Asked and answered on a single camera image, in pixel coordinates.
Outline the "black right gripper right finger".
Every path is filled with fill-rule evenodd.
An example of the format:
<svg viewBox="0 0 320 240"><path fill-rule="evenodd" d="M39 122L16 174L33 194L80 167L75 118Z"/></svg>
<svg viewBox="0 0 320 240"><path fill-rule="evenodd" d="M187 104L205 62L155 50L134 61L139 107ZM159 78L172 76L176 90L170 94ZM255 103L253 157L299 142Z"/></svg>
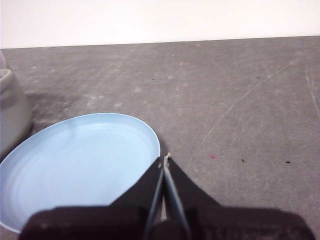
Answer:
<svg viewBox="0 0 320 240"><path fill-rule="evenodd" d="M167 195L191 240L314 240L298 214L276 208L233 207L218 203L170 157L164 159Z"/></svg>

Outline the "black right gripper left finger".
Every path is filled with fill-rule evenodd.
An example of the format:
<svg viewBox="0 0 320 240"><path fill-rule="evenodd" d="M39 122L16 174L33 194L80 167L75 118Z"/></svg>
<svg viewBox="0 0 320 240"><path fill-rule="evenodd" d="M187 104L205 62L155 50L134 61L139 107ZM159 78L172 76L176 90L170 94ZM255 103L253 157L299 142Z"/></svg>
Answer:
<svg viewBox="0 0 320 240"><path fill-rule="evenodd" d="M142 240L158 216L162 160L110 205L63 206L33 214L21 240Z"/></svg>

